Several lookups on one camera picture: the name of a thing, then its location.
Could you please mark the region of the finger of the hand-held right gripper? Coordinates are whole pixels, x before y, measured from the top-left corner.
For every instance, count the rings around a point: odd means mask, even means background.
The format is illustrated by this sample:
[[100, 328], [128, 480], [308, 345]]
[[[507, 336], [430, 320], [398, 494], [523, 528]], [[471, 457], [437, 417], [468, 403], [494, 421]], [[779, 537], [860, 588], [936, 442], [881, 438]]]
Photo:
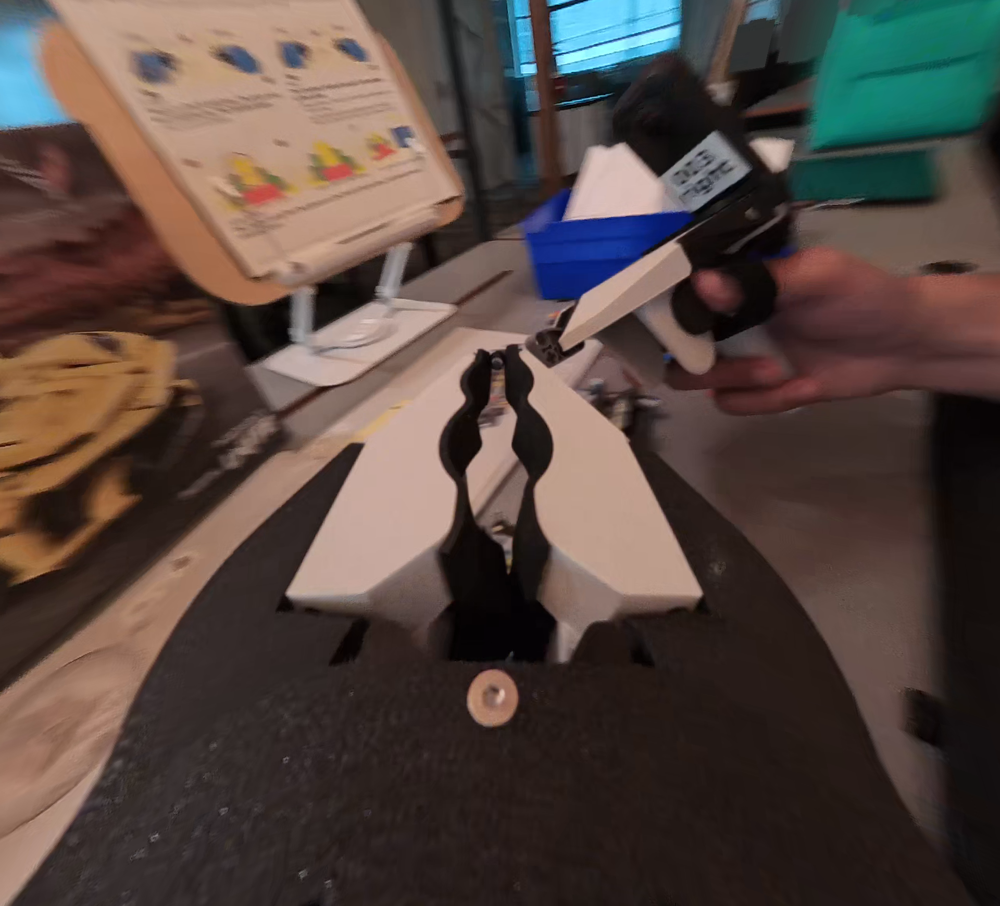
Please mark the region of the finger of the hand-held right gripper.
[[691, 274], [691, 261], [679, 242], [657, 247], [583, 294], [561, 326], [560, 349], [568, 352], [631, 314], [653, 322], [653, 333], [670, 348], [668, 339], [684, 330], [673, 296]]

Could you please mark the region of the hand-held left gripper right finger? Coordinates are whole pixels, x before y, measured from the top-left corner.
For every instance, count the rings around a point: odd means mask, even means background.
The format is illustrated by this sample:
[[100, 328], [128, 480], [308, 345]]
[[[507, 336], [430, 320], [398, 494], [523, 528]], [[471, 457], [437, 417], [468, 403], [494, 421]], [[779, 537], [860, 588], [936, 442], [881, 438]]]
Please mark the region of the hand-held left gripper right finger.
[[528, 350], [505, 357], [527, 476], [510, 571], [555, 623], [549, 660], [594, 624], [695, 609], [702, 588], [625, 434]]

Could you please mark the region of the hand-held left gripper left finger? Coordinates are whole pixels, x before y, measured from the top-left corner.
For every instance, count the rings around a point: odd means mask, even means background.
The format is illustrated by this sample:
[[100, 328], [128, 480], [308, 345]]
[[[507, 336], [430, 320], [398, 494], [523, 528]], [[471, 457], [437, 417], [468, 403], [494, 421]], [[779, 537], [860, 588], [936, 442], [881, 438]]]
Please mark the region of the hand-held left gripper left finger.
[[477, 517], [508, 476], [508, 407], [482, 350], [460, 353], [360, 445], [285, 597], [421, 640], [441, 619], [450, 658], [508, 658], [508, 566]]

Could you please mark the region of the grey lego car chassis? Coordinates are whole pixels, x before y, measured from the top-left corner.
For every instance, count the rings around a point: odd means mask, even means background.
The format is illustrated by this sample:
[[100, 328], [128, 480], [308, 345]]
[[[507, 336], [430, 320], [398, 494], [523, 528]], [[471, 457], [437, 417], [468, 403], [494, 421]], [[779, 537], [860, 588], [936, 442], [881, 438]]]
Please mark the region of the grey lego car chassis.
[[604, 379], [595, 378], [582, 386], [580, 394], [625, 434], [637, 423], [654, 421], [665, 415], [660, 399], [644, 394], [635, 386], [615, 390], [609, 388]]

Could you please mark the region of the lego instruction booklet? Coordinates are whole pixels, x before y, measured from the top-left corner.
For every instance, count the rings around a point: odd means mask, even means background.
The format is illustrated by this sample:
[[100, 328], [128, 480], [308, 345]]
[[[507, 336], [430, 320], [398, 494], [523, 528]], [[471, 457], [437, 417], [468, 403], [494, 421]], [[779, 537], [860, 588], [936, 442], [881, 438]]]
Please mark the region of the lego instruction booklet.
[[324, 427], [267, 460], [82, 626], [2, 689], [1, 902], [12, 903], [101, 776], [142, 684], [181, 617], [251, 534], [357, 437], [371, 433], [464, 353], [516, 333], [459, 327], [405, 350], [361, 393], [333, 390], [304, 407]]

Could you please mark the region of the lego set box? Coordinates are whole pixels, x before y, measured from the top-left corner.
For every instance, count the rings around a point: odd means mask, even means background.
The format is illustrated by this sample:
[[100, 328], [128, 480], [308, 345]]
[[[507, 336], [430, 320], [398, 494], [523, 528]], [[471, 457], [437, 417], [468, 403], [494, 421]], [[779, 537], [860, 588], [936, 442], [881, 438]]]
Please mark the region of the lego set box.
[[153, 564], [286, 434], [220, 303], [85, 129], [1, 133], [1, 680]]

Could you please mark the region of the person's right hand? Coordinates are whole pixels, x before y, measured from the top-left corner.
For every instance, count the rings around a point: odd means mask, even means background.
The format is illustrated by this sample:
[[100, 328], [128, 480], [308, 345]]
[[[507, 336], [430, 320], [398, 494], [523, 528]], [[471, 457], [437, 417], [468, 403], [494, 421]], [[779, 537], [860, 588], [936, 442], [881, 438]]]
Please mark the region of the person's right hand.
[[908, 387], [916, 303], [905, 278], [826, 248], [767, 265], [777, 290], [766, 326], [773, 350], [719, 356], [702, 375], [671, 363], [671, 388], [703, 391], [722, 412], [746, 416]]

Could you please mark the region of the blue plastic bin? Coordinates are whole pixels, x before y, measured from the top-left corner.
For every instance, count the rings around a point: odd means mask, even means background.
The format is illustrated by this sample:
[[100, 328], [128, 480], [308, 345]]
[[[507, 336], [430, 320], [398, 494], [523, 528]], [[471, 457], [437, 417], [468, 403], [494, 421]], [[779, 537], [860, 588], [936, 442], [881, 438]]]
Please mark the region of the blue plastic bin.
[[569, 219], [568, 188], [521, 223], [537, 295], [574, 301], [693, 222], [685, 211]]

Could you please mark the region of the white paper stack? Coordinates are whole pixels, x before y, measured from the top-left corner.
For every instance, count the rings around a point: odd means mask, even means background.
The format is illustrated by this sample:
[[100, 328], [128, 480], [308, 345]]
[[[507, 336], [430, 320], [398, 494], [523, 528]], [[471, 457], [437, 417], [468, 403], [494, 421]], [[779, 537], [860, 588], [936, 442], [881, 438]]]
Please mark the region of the white paper stack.
[[565, 221], [685, 212], [664, 182], [626, 144], [587, 148]]

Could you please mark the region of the white folding stand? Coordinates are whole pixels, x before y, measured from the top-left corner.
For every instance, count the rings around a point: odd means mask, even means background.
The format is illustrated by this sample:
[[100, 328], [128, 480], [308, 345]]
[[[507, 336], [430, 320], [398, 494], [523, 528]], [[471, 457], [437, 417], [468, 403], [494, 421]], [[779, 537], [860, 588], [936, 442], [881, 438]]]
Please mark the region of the white folding stand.
[[401, 296], [414, 245], [390, 249], [373, 298], [326, 326], [316, 326], [318, 287], [297, 288], [290, 298], [289, 342], [261, 367], [315, 389], [344, 386], [451, 319], [453, 304]]

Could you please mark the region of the printed instruction sheet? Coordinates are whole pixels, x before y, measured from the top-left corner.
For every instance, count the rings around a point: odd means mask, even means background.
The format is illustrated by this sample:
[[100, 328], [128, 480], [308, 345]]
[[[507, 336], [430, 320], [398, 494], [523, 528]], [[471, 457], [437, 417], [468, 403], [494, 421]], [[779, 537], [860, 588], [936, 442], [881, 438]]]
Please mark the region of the printed instruction sheet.
[[336, 273], [464, 190], [356, 0], [47, 0], [252, 280]]

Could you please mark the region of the brown wooden post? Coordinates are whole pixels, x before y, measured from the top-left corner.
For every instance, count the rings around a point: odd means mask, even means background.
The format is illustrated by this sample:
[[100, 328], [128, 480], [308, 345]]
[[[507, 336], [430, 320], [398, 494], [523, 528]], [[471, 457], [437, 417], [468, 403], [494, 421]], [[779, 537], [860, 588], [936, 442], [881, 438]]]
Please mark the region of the brown wooden post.
[[556, 73], [548, 0], [528, 0], [532, 43], [536, 65], [535, 84], [538, 97], [538, 132], [540, 141], [540, 178], [547, 197], [561, 190], [563, 170], [556, 111]]

